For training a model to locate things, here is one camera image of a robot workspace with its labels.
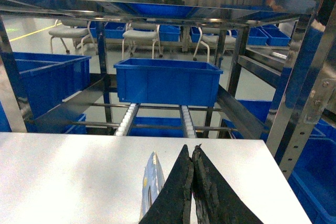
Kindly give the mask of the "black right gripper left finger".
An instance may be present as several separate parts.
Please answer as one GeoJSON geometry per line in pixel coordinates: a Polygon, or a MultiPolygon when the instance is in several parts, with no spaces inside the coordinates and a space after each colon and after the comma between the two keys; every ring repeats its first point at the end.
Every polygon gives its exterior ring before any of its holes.
{"type": "Polygon", "coordinates": [[[157,199],[139,223],[190,223],[194,166],[183,145],[157,199]]]}

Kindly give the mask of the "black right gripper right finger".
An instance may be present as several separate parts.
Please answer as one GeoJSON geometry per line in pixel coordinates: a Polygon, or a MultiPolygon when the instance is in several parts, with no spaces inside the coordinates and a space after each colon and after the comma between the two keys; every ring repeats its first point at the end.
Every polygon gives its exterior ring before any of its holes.
{"type": "Polygon", "coordinates": [[[193,196],[198,223],[262,223],[243,203],[198,145],[194,164],[193,196]]]}

